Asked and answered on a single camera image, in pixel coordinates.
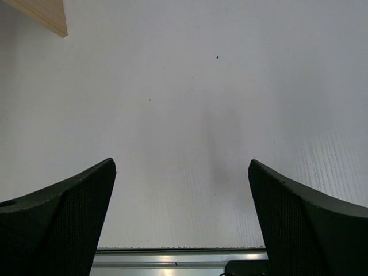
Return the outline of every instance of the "textured white panel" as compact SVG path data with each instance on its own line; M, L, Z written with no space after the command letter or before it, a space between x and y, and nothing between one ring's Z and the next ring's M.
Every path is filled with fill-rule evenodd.
M257 247L256 157L368 206L368 1L64 5L0 3L0 201L112 156L101 247Z

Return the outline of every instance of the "wooden shelf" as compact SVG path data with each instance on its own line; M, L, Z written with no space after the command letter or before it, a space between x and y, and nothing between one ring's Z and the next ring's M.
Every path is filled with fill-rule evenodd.
M61 37L66 37L63 0L4 0Z

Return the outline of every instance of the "white surface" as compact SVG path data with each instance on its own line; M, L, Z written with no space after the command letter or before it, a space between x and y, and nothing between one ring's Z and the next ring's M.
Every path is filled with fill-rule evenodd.
M368 206L368 1L64 4L0 3L0 201L112 156L101 247L261 246L256 157Z

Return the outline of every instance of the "metal strip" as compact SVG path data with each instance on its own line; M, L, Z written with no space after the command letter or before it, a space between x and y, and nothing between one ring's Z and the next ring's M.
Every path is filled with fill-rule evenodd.
M97 251L93 267L224 268L230 260L267 260L266 250Z

